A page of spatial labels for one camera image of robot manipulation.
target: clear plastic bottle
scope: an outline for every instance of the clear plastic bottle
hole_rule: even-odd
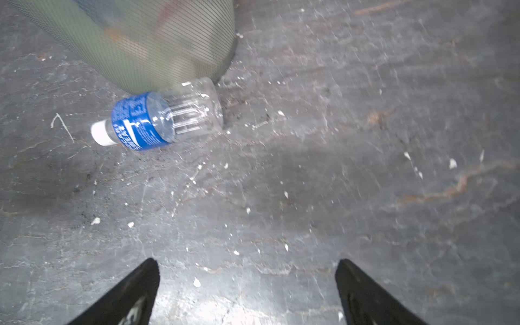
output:
[[[222,107],[209,78],[118,101],[110,119],[90,128],[102,146],[146,150],[222,131]]]

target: wire mesh trash can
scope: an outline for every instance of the wire mesh trash can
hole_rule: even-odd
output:
[[[131,94],[209,77],[236,48],[233,0],[8,0]]]

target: dark gray surface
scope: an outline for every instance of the dark gray surface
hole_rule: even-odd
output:
[[[89,134],[125,94],[1,1],[0,322],[152,256],[154,324],[338,323],[346,257],[431,324],[517,323],[520,5],[382,4],[243,0],[230,134],[139,153]]]

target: mesh bin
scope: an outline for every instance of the mesh bin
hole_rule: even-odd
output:
[[[233,0],[8,0],[132,94],[218,80],[235,53]]]

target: trash inside mesh bin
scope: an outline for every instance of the trash inside mesh bin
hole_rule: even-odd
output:
[[[233,0],[8,0],[132,94],[217,81],[235,54]]]

